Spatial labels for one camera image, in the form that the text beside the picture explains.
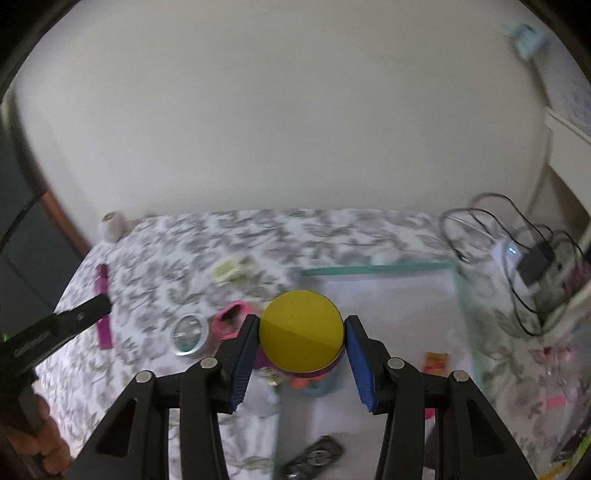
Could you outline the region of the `person's left hand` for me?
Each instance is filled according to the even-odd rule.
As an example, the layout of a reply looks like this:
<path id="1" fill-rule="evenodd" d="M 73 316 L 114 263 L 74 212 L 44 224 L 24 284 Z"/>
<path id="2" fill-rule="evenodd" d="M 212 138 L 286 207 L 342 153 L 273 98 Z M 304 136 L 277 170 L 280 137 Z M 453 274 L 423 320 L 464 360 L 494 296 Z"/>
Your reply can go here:
<path id="1" fill-rule="evenodd" d="M 32 457 L 40 455 L 47 473 L 63 476 L 72 463 L 69 446 L 61 437 L 46 400 L 38 394 L 35 397 L 42 420 L 38 432 L 31 436 L 13 427 L 1 426 L 1 433 L 17 453 Z"/>

